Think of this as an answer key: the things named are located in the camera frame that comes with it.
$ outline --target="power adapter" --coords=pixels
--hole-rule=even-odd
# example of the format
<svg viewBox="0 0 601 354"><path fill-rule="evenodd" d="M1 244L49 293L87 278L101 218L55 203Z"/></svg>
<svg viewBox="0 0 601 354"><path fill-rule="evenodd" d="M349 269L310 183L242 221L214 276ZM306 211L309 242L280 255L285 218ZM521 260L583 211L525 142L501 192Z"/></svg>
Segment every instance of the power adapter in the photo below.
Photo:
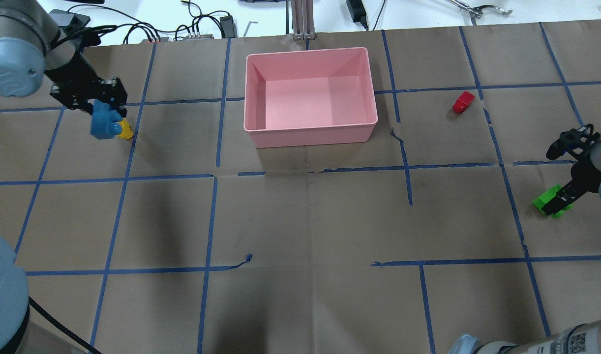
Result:
<svg viewBox="0 0 601 354"><path fill-rule="evenodd" d="M351 18L354 23L359 22L366 31L368 31L368 22L366 21L366 9L361 0L346 0L348 12L351 13Z"/></svg>
<svg viewBox="0 0 601 354"><path fill-rule="evenodd" d="M237 27L235 27L235 20L232 16L220 17L220 25L224 30L224 38L237 38Z"/></svg>

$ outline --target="label sticker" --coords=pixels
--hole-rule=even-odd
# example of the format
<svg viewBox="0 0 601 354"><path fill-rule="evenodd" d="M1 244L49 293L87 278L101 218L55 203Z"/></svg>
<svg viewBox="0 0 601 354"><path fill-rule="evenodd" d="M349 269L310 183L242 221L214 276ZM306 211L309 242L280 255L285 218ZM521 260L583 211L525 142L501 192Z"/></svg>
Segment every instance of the label sticker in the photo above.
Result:
<svg viewBox="0 0 601 354"><path fill-rule="evenodd" d="M570 354L599 354L598 352L598 328L589 331L574 333L568 342L568 353Z"/></svg>
<svg viewBox="0 0 601 354"><path fill-rule="evenodd" d="M530 347L526 354L550 354L550 347L554 341L547 341Z"/></svg>

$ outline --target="blue tape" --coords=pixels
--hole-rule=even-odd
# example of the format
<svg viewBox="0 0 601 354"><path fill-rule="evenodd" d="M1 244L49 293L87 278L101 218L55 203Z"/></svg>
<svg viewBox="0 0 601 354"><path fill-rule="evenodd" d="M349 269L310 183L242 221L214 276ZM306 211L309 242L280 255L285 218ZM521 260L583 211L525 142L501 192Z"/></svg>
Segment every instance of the blue tape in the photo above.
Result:
<svg viewBox="0 0 601 354"><path fill-rule="evenodd" d="M383 29L381 30L381 38L384 41L384 50L386 51L386 60L388 61L388 73L390 74L390 86L392 87L392 90L394 91L395 88L395 84L394 84L394 73L392 71L392 60L390 59L390 50L388 49L388 39L386 39L386 31L384 31Z"/></svg>
<svg viewBox="0 0 601 354"><path fill-rule="evenodd" d="M123 178L55 179L51 181L41 181L40 184L77 184L107 182L123 182Z"/></svg>
<svg viewBox="0 0 601 354"><path fill-rule="evenodd" d="M563 84L518 84L518 85L487 85L483 86L482 89L504 89L504 88L551 88L561 87Z"/></svg>
<svg viewBox="0 0 601 354"><path fill-rule="evenodd" d="M494 166L494 163L464 163L464 164L418 164L418 165L410 165L410 170L416 170L418 168L441 168L441 167L449 167L449 168L464 168L464 167L488 167Z"/></svg>
<svg viewBox="0 0 601 354"><path fill-rule="evenodd" d="M141 177L128 177L129 181L157 181L160 179L193 179L193 178L211 178L213 175L208 173L201 173L196 175L167 175L167 176L141 176Z"/></svg>
<svg viewBox="0 0 601 354"><path fill-rule="evenodd" d="M379 166L379 167L342 167L342 168L325 168L320 173L333 173L333 172L359 172L359 171L393 171L403 170L404 166Z"/></svg>
<svg viewBox="0 0 601 354"><path fill-rule="evenodd" d="M248 253L246 260L240 264L233 266L189 266L189 267L144 267L132 269L109 269L108 274L157 274L157 273L197 273L210 271L227 271L237 269L244 264L249 263L253 259L253 255ZM84 270L42 270L42 271L26 271L27 276L55 276L55 275L103 275L104 269L84 269Z"/></svg>
<svg viewBox="0 0 601 354"><path fill-rule="evenodd" d="M473 57L471 56L471 50L469 50L469 43L467 43L467 37L464 35L464 30L462 27L458 27L458 31L460 31L460 37L462 38L462 44L464 45L464 50L467 52L467 59L469 59L469 66L471 67L471 72L473 73L473 79L476 83L476 87L478 88L478 94L480 95L480 101L484 99L482 94L482 85L480 83L480 78L478 78L478 72L476 72L476 65L473 63Z"/></svg>
<svg viewBox="0 0 601 354"><path fill-rule="evenodd" d="M58 115L58 121L56 121L56 127L54 128L53 134L51 134L51 140L49 141L49 147L47 148L47 153L45 154L45 159L42 162L42 167L40 168L38 180L36 181L36 187L33 189L33 194L31 195L29 206L27 207L26 217L23 220L23 226L21 227L21 232L19 233L19 239L17 240L17 244L14 247L14 251L17 254L19 253L21 243L23 242L23 237L25 236L25 231L27 229L27 223L29 222L29 217L31 215L31 209L33 209L33 204L34 204L34 202L36 202L36 195L38 195L38 190L40 188L40 182L42 181L42 177L45 175L45 169L47 168L47 163L49 162L49 156L51 156L51 150L54 147L54 143L56 141L56 135L58 134L58 129L60 129L60 123L62 122L63 115L64 115L64 107L60 107L60 114Z"/></svg>
<svg viewBox="0 0 601 354"><path fill-rule="evenodd" d="M239 177L242 176L262 176L265 175L265 171L257 171L257 172L238 172L237 175Z"/></svg>
<svg viewBox="0 0 601 354"><path fill-rule="evenodd" d="M22 186L22 185L34 185L37 184L38 181L1 181L0 186Z"/></svg>
<svg viewBox="0 0 601 354"><path fill-rule="evenodd" d="M399 141L399 145L401 146L401 158L403 159L403 170L406 173L406 188L408 189L408 202L410 206L412 206L412 182L410 181L410 168L408 165L408 157L406 155L406 148L403 145L403 139L395 135L394 129L390 131L390 135L392 135L395 139Z"/></svg>
<svg viewBox="0 0 601 354"><path fill-rule="evenodd" d="M103 269L26 271L27 276L102 275Z"/></svg>
<svg viewBox="0 0 601 354"><path fill-rule="evenodd" d="M476 82L476 86L478 87L478 94L480 94L480 99L483 99L482 93L482 85L480 83L480 79L478 78L478 72L476 71L476 67L473 63L473 58L471 57L471 52L469 51L469 43L467 43L467 38L464 35L464 30L462 27L458 27L460 30L460 36L462 37L462 43L464 44L464 49L467 53L467 58L469 59L469 66L473 72L473 78ZM486 108L483 108L484 116L486 118L487 123L489 124L489 132L491 133L491 139L493 140L493 144L495 145L495 152L498 156L499 167L501 168L502 176L504 178L504 184L506 186L506 191L508 194L508 200L510 202L510 206L512 209L512 215L514 217L514 223L517 227L517 233L519 235L519 240L521 241L521 247L523 247L523 255L525 258L526 265L528 267L528 274L530 275L530 282L532 282L532 290L534 291L535 300L537 301L537 307L539 308L539 315L541 316L541 323L543 324L543 329L546 333L546 336L550 336L550 329L547 323L547 318L545 316L545 311L543 309L543 302L541 301L541 293L539 292L539 286L537 285L537 280L535 278L534 269L532 269L532 263L530 262L530 253L528 253L528 247L523 243L524 235L523 228L521 227L521 221L519 220L519 213L517 212L517 206L514 201L514 196L512 195L512 189L510 188L510 182L508 180L508 175L506 173L506 168L504 166L504 160L501 155L501 151L499 149L499 144L497 141L497 137L495 136L495 130L492 127L491 117Z"/></svg>
<svg viewBox="0 0 601 354"><path fill-rule="evenodd" d="M175 101L154 101L143 103L143 106L155 106L155 105L177 105L180 103L209 103L209 102L221 102L221 98L202 98L202 99L177 99Z"/></svg>
<svg viewBox="0 0 601 354"><path fill-rule="evenodd" d="M434 331L431 327L431 313L429 311L429 298L427 296L427 283L425 282L425 270L419 265L419 274L421 277L422 304L425 309L425 322L427 323L427 336L429 339L429 352L436 354L436 345L434 344Z"/></svg>
<svg viewBox="0 0 601 354"><path fill-rule="evenodd" d="M394 104L394 115L396 117L397 123L401 123L401 112L399 111L399 101L397 100L396 92L392 94L392 102Z"/></svg>
<svg viewBox="0 0 601 354"><path fill-rule="evenodd" d="M386 51L386 61L388 61L388 72L390 73L390 86L392 88L392 102L394 104L394 114L397 123L401 123L401 113L399 112L399 102L397 101L397 93L395 92L394 72L392 71L392 60L390 59L390 50L388 49L388 40L386 39L386 31L381 30L381 37L384 41L384 50Z"/></svg>
<svg viewBox="0 0 601 354"><path fill-rule="evenodd" d="M100 295L97 301L97 308L95 310L95 316L93 320L93 329L91 331L90 345L94 345L95 337L97 336L97 327L100 321L100 314L102 313L103 297L106 292L106 282L108 280L110 262L112 261L112 253L115 247L115 240L117 238L117 231L119 229L119 220L121 218L121 209L123 208L123 200L125 199L125 191L128 187L128 176L130 175L130 168L132 168L132 159L134 157L134 148L136 146L137 135L139 134L139 125L141 125L141 116L143 114L143 107L145 105L146 94L150 85L150 76L152 75L152 65L154 63L154 56L156 55L156 43L152 44L152 54L150 54L150 64L148 65L148 72L146 73L145 85L143 86L143 94L141 95L141 103L139 105L139 114L137 117L137 123L134 128L134 135L132 137L132 144L130 144L130 154L128 155L128 163L125 168L125 175L123 177L123 187L121 188L121 195L119 197L119 204L117 208L117 214L115 216L115 223L112 229L112 235L110 236L110 244L108 255L106 256L106 264L104 267L102 277L102 287L100 288Z"/></svg>
<svg viewBox="0 0 601 354"><path fill-rule="evenodd" d="M524 245L524 249L526 254L528 253L528 247ZM539 316L541 316L541 323L543 324L543 331L545 332L545 336L549 337L552 335L550 333L550 325L547 322L547 317L545 316L545 309L543 308L543 301L541 300L541 292L539 291L539 286L537 285L537 278L535 276L535 271L532 268L532 262L526 262L528 266L528 274L530 274L530 282L532 283L532 289L535 293L535 299L537 300L537 308L539 309Z"/></svg>
<svg viewBox="0 0 601 354"><path fill-rule="evenodd" d="M222 83L222 107L220 107L220 122L217 128L217 152L215 153L215 167L220 166L222 155L222 134L224 134L224 109L226 108L226 87L228 85L228 63L231 57L231 38L226 42L226 60L224 62L224 81Z"/></svg>
<svg viewBox="0 0 601 354"><path fill-rule="evenodd" d="M573 164L570 160L553 160L553 161L515 161L513 166L531 166L535 164Z"/></svg>
<svg viewBox="0 0 601 354"><path fill-rule="evenodd" d="M568 83L568 86L570 86L570 87L584 86L584 85L601 85L601 81L581 81L578 83Z"/></svg>
<svg viewBox="0 0 601 354"><path fill-rule="evenodd" d="M498 157L499 166L503 167L504 159L501 157L501 150L499 150L499 143L497 141L497 137L495 135L495 130L493 129L493 127L489 126L489 132L491 133L491 139L493 140L493 145L495 146L495 154Z"/></svg>
<svg viewBox="0 0 601 354"><path fill-rule="evenodd" d="M400 92L425 92L425 91L428 91L428 90L468 90L468 89L477 89L477 88L478 87L398 89L397 93L400 93Z"/></svg>
<svg viewBox="0 0 601 354"><path fill-rule="evenodd" d="M207 309L207 295L209 291L209 274L211 267L211 250L213 248L213 228L215 227L215 206L217 205L217 178L213 178L213 196L211 198L211 213L209 216L209 243L207 245L206 271L204 272L204 282L202 284L202 301L200 302L200 327L198 330L198 354L202 354L202 340L204 338L204 318Z"/></svg>
<svg viewBox="0 0 601 354"><path fill-rule="evenodd" d="M578 112L578 108L575 105L574 97L572 97L572 92L570 91L570 87L568 87L568 83L565 80L565 76L563 75L563 71L561 70L561 66L559 65L558 60L556 60L556 56L554 56L554 50L552 50L552 45L550 45L550 41L547 39L547 34L545 33L545 29L543 28L543 23L539 22L539 27L541 27L541 34L543 34L543 40L545 40L545 46L547 50L550 52L550 56L552 57L552 62L556 67L557 72L559 72L559 76L561 77L561 82L563 83L563 87L565 87L565 93L568 94L568 100L570 101L570 105L572 105L572 109L574 110L574 114L578 123L583 126L582 118L580 117L580 113Z"/></svg>
<svg viewBox="0 0 601 354"><path fill-rule="evenodd" d="M601 255L593 256L552 256L532 257L532 262L577 262L577 261L601 261Z"/></svg>
<svg viewBox="0 0 601 354"><path fill-rule="evenodd" d="M11 112L40 112L40 111L57 111L62 109L60 107L41 107L41 108L10 108L6 110L0 110L0 114L11 113Z"/></svg>
<svg viewBox="0 0 601 354"><path fill-rule="evenodd" d="M426 261L391 261L375 262L370 266L418 266L418 265L487 265L487 264L520 264L526 262L522 258L480 258L472 260L426 260Z"/></svg>

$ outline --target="metal pliers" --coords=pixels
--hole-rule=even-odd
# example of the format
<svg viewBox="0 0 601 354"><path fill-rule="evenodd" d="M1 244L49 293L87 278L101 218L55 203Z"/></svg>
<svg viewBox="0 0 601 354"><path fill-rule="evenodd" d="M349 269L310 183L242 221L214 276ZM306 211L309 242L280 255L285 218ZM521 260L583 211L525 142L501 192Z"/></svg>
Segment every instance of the metal pliers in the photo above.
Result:
<svg viewBox="0 0 601 354"><path fill-rule="evenodd" d="M451 2L455 6L460 7L460 9L463 9L463 10L469 12L469 17L471 17L471 23L474 26L477 25L476 18L480 18L484 14L483 9L494 9L494 10L499 11L499 13L504 16L508 16L509 14L512 14L512 10L504 10L501 7L495 6L495 5L482 5L482 6L477 6L477 7L471 7L466 2L463 2L460 0L447 0L447 1Z"/></svg>

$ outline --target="white desk surface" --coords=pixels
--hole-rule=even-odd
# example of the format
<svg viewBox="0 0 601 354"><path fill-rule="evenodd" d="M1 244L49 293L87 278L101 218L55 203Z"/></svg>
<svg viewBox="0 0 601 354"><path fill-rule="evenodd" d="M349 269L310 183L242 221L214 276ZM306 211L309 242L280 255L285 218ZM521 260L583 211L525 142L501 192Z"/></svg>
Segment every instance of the white desk surface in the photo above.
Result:
<svg viewBox="0 0 601 354"><path fill-rule="evenodd" d="M76 3L64 0L38 0L47 10L68 9ZM229 11L238 24L238 34L243 36L249 21L255 21L247 36L272 36L285 33L285 1L241 2L239 0L194 0L205 13L215 10ZM382 0L363 0L369 24L375 23ZM468 0L471 6L495 4L512 9L510 16L486 12L479 25L505 23L557 22L601 19L601 0ZM179 0L107 0L105 6L114 7L139 20L149 22L157 29L173 30L182 23L191 23L186 5ZM78 7L74 11L91 16L91 26L129 23L131 20L118 13L93 7ZM314 0L314 25L317 32L363 31L361 25L352 23L345 0ZM377 29L417 29L471 25L465 11L445 0L387 0L384 14ZM209 20L203 20L200 33L213 33L217 29ZM127 29L103 38L103 45L121 44ZM130 36L130 43L145 38L141 30Z"/></svg>

